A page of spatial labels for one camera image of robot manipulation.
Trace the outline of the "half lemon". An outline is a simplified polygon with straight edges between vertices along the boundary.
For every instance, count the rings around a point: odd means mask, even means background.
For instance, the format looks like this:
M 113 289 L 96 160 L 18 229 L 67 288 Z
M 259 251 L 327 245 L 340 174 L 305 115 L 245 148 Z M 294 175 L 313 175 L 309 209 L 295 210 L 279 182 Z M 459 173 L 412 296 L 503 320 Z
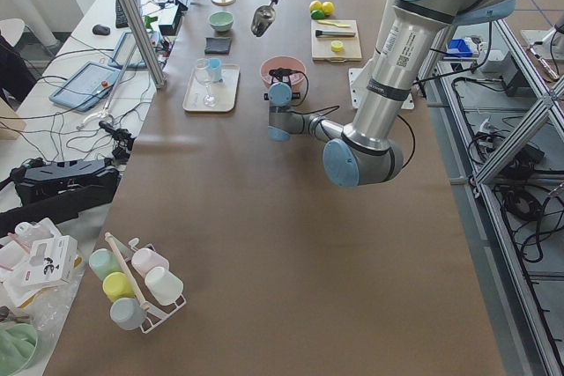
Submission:
M 333 41 L 330 45 L 331 45 L 331 50 L 334 52 L 339 52 L 344 49 L 344 45 L 342 41 Z

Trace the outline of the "bamboo cutting board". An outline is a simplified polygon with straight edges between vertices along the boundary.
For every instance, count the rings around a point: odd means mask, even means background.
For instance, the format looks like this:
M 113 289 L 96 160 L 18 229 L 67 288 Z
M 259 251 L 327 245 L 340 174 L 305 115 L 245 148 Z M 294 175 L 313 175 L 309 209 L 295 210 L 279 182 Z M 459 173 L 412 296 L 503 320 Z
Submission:
M 314 61 L 361 61 L 360 34 L 356 21 L 312 20 L 311 55 Z

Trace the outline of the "grey folded cloth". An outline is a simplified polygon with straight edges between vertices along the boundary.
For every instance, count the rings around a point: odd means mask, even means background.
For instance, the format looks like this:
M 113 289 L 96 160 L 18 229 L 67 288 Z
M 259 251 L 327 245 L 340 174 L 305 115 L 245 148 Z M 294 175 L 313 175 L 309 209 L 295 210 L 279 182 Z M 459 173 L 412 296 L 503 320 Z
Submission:
M 228 55 L 230 52 L 231 43 L 231 37 L 207 37 L 205 40 L 204 52 L 207 55 Z

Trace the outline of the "light blue cup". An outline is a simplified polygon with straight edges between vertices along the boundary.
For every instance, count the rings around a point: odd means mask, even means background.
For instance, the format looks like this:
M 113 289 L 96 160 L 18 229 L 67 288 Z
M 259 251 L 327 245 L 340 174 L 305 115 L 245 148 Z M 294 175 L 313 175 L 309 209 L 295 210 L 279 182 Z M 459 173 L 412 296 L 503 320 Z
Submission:
M 222 62 L 217 57 L 209 59 L 209 75 L 213 83 L 218 83 L 222 80 Z

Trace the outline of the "pink cup on rack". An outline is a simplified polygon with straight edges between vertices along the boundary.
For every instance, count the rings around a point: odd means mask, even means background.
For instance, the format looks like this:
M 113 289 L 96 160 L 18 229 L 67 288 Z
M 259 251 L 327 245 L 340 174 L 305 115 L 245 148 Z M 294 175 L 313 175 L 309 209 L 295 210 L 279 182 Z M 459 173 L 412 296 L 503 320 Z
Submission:
M 131 265 L 141 277 L 146 277 L 155 267 L 169 269 L 168 259 L 148 247 L 140 248 L 133 254 Z

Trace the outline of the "white product box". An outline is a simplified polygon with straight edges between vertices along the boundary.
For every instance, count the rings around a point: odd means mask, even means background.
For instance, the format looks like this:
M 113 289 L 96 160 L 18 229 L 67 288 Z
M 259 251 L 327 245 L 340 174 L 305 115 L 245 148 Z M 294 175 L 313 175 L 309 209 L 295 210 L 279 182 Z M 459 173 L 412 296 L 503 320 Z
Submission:
M 71 281 L 78 242 L 69 235 L 36 240 L 23 268 L 23 286 L 45 288 Z

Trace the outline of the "green lime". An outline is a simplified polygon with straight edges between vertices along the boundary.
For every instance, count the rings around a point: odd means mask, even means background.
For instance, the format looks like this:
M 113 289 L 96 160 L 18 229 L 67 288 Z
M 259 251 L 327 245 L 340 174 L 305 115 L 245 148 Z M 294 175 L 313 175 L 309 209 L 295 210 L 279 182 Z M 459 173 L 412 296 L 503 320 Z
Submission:
M 313 10 L 310 12 L 310 17 L 313 20 L 325 19 L 325 13 L 322 10 Z

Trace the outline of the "yellow cup on rack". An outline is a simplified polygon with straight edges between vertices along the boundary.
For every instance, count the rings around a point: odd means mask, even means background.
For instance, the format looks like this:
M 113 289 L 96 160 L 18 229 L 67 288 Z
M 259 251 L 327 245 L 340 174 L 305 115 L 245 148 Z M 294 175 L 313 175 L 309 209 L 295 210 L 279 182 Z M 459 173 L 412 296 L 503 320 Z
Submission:
M 128 278 L 122 272 L 112 272 L 107 275 L 102 282 L 102 290 L 111 302 L 135 297 Z

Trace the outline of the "aluminium frame post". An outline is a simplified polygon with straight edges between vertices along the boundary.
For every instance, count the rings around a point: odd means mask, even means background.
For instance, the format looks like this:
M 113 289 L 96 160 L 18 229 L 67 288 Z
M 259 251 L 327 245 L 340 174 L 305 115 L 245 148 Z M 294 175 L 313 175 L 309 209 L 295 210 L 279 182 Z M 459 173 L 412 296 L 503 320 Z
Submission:
M 145 30 L 144 21 L 141 18 L 141 13 L 138 10 L 135 0 L 118 0 L 124 14 L 128 20 L 130 30 L 132 31 L 137 48 L 145 61 L 147 69 L 150 71 L 153 83 L 157 89 L 165 86 L 166 78 L 163 70 L 160 67 L 157 56 L 153 51 L 149 35 Z

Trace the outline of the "black computer mouse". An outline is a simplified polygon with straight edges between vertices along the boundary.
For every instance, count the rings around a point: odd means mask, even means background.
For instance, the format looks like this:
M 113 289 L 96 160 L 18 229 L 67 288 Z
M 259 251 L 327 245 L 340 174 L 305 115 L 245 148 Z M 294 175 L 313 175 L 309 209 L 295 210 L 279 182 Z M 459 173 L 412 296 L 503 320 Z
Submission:
M 111 34 L 111 29 L 108 26 L 98 24 L 93 26 L 92 32 L 94 35 L 108 36 Z

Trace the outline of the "steel ice scoop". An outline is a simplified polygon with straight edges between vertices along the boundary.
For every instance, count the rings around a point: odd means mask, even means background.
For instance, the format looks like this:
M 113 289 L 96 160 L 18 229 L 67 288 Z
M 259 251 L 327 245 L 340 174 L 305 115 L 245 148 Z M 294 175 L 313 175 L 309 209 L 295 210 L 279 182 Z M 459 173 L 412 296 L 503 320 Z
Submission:
M 256 37 L 262 37 L 275 21 L 277 17 L 275 6 L 277 3 L 277 1 L 272 1 L 269 4 L 261 5 L 256 9 L 251 22 L 251 32 Z

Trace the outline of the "green plastic bowl stack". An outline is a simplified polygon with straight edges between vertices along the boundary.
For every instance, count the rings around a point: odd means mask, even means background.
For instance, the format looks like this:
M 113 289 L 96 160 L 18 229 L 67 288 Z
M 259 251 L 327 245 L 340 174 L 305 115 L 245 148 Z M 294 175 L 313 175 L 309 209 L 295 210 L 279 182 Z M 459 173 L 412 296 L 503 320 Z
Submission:
M 1 324 L 1 374 L 15 375 L 25 370 L 38 350 L 39 335 L 27 323 Z

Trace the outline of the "cream serving tray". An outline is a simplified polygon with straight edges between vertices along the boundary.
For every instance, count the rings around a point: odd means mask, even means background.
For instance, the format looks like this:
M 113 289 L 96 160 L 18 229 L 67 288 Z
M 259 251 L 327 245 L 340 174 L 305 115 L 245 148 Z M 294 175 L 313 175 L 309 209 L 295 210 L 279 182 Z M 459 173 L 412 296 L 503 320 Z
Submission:
M 222 66 L 222 80 L 211 83 L 210 91 L 216 103 L 213 107 L 205 104 L 208 94 L 204 85 L 196 79 L 196 71 L 192 70 L 189 86 L 186 90 L 182 108 L 191 113 L 227 113 L 234 109 L 240 76 L 240 66 L 227 63 Z

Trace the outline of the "pink bowl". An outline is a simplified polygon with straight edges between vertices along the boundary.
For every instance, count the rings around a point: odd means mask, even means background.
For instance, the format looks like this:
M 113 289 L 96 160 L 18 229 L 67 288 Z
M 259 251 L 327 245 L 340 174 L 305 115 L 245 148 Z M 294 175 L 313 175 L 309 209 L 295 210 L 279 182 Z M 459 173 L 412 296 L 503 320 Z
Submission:
M 290 84 L 298 92 L 305 81 L 305 64 L 293 56 L 275 56 L 264 61 L 260 68 L 261 79 L 266 88 L 277 82 Z

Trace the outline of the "green cup on rack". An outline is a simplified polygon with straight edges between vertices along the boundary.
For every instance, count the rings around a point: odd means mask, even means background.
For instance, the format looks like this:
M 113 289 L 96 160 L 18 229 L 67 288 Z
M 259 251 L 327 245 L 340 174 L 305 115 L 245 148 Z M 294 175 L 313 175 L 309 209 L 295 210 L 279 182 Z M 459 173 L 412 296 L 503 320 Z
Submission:
M 92 272 L 101 281 L 111 273 L 122 271 L 114 253 L 106 248 L 93 251 L 89 257 L 88 264 Z

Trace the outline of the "white cup on rack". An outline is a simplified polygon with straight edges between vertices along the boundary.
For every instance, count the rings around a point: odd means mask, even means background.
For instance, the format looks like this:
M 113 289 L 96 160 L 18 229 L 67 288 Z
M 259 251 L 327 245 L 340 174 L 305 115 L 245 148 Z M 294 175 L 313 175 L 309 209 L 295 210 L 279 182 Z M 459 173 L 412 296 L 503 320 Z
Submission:
M 146 274 L 145 285 L 162 306 L 172 305 L 181 296 L 184 287 L 180 278 L 161 266 Z

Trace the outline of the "blue teach pendant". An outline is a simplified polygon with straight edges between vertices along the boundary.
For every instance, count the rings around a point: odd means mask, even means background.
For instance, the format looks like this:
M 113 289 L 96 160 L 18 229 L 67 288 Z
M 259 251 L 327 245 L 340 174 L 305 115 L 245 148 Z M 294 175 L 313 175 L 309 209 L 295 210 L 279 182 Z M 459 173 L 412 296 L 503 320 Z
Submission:
M 86 112 L 111 92 L 120 70 L 101 63 L 88 62 L 49 95 L 59 107 Z
M 123 33 L 117 42 L 111 58 L 108 60 L 110 67 L 121 69 L 127 64 L 128 70 L 145 69 L 146 64 L 137 49 L 137 43 L 132 32 Z

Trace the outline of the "grey cup on rack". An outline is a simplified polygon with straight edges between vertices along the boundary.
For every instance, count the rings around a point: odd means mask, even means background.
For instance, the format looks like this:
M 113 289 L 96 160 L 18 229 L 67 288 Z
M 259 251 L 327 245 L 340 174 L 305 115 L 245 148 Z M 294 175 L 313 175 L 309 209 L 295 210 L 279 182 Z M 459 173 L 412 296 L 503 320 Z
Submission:
M 110 307 L 110 318 L 124 330 L 139 328 L 145 321 L 146 311 L 134 298 L 120 298 Z

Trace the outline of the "blue storage bin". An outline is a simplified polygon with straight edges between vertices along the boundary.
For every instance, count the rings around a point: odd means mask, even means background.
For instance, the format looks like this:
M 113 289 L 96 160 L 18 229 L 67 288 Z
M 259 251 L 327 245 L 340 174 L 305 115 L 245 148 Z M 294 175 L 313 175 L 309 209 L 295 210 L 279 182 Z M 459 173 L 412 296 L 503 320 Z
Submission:
M 471 38 L 452 39 L 447 47 L 447 56 L 451 57 L 476 57 L 478 54 L 478 45 Z

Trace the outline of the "clear wine glass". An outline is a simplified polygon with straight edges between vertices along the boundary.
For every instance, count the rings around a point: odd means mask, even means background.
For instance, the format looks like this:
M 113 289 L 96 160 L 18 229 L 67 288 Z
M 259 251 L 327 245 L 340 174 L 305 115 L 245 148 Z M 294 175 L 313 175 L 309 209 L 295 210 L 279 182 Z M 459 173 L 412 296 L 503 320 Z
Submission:
M 212 93 L 212 76 L 210 74 L 211 65 L 210 60 L 206 58 L 199 58 L 195 63 L 195 78 L 197 82 L 202 85 L 206 94 L 204 96 L 204 104 L 207 107 L 215 107 L 217 104 L 217 99 Z

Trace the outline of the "whole yellow lemon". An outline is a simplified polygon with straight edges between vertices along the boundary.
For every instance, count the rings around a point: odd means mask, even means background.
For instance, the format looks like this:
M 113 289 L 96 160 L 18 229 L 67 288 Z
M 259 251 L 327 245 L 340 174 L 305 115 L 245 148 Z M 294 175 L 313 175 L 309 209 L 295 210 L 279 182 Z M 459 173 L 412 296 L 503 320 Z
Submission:
M 330 16 L 335 10 L 334 4 L 331 1 L 325 1 L 322 3 L 322 11 L 325 16 Z

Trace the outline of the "yellow plastic knife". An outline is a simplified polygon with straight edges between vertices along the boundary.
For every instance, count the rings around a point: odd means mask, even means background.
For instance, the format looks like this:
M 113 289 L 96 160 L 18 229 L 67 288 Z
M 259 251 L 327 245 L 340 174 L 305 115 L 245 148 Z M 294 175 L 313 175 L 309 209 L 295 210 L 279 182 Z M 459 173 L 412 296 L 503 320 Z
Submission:
M 318 23 L 319 25 L 325 25 L 325 26 L 335 26 L 337 28 L 350 28 L 351 25 L 346 24 L 346 23 L 340 23 L 337 21 L 331 21 L 331 20 L 325 20 L 325 19 L 319 19 L 316 21 L 316 23 Z

